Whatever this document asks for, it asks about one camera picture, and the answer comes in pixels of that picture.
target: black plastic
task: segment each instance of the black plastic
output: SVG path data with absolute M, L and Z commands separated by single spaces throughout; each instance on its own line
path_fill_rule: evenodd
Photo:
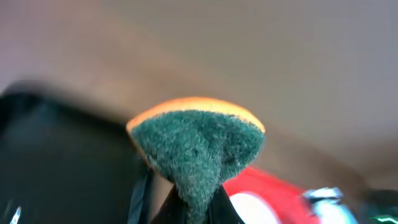
M 147 223 L 152 176 L 124 125 L 36 93 L 0 98 L 0 223 L 21 207 L 18 224 L 126 224 L 142 179 Z
M 215 192 L 206 215 L 208 224 L 244 224 L 232 206 L 223 186 Z M 164 223 L 187 224 L 187 204 L 178 197 L 175 186 L 151 222 L 151 224 Z
M 372 190 L 365 200 L 365 217 L 389 215 L 398 218 L 398 191 Z

